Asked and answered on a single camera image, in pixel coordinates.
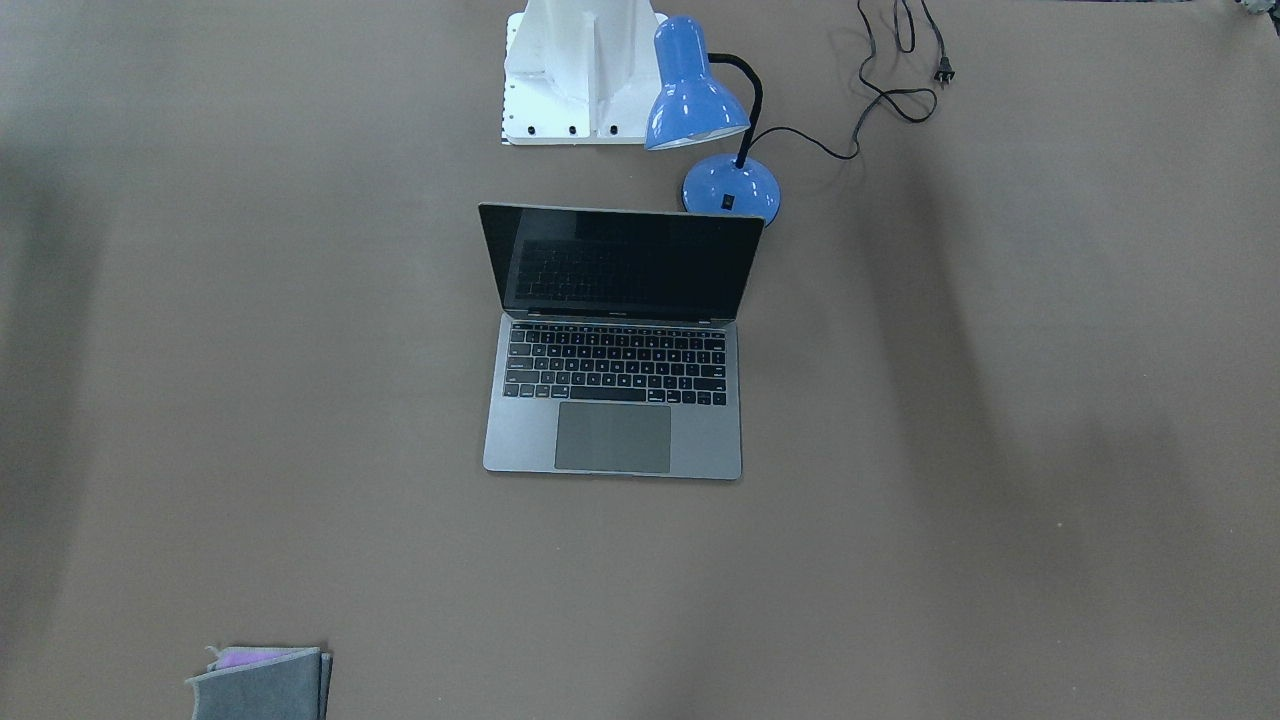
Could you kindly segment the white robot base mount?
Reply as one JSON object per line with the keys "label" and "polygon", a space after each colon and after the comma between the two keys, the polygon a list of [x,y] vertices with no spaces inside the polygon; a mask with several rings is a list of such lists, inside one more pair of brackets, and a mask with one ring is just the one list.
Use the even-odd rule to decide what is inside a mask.
{"label": "white robot base mount", "polygon": [[666,18],[649,1],[530,1],[511,14],[502,142],[644,143]]}

